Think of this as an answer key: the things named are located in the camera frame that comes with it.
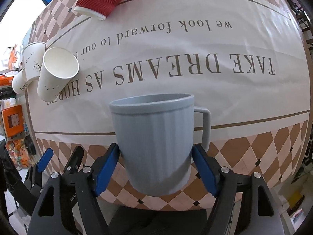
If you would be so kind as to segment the white paper cup far left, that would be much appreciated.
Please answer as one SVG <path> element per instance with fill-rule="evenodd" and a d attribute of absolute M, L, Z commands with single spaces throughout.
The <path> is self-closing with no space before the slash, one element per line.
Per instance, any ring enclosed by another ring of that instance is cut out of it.
<path fill-rule="evenodd" d="M 30 83 L 26 79 L 25 69 L 15 74 L 12 80 L 12 89 L 16 94 L 23 94 Z"/>

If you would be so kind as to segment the grey plastic mug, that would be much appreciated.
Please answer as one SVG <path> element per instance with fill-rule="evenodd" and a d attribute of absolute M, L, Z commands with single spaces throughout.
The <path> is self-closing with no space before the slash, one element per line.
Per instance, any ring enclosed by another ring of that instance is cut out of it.
<path fill-rule="evenodd" d="M 123 98 L 109 108 L 132 187 L 153 197 L 181 190 L 191 174 L 194 114 L 203 115 L 201 145 L 208 150 L 211 112 L 186 93 Z"/>

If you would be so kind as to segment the white paper cup near mug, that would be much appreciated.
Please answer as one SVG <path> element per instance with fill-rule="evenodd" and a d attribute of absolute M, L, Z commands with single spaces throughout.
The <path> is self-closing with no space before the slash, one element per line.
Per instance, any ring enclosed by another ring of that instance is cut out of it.
<path fill-rule="evenodd" d="M 68 50 L 52 47 L 45 51 L 37 86 L 39 98 L 54 101 L 80 69 L 77 58 Z"/>

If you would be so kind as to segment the white paper cup middle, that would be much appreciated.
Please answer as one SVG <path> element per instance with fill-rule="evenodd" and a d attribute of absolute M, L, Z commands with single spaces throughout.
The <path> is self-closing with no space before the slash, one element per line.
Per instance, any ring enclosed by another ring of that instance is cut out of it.
<path fill-rule="evenodd" d="M 39 78 L 45 50 L 46 43 L 42 41 L 36 41 L 24 47 L 23 65 L 27 82 L 32 82 Z"/>

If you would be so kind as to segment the orange box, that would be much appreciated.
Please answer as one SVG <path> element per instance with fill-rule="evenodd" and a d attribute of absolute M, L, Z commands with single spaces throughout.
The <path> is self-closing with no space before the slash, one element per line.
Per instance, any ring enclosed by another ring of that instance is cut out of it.
<path fill-rule="evenodd" d="M 6 137 L 13 137 L 24 131 L 21 105 L 6 108 L 2 111 Z"/>

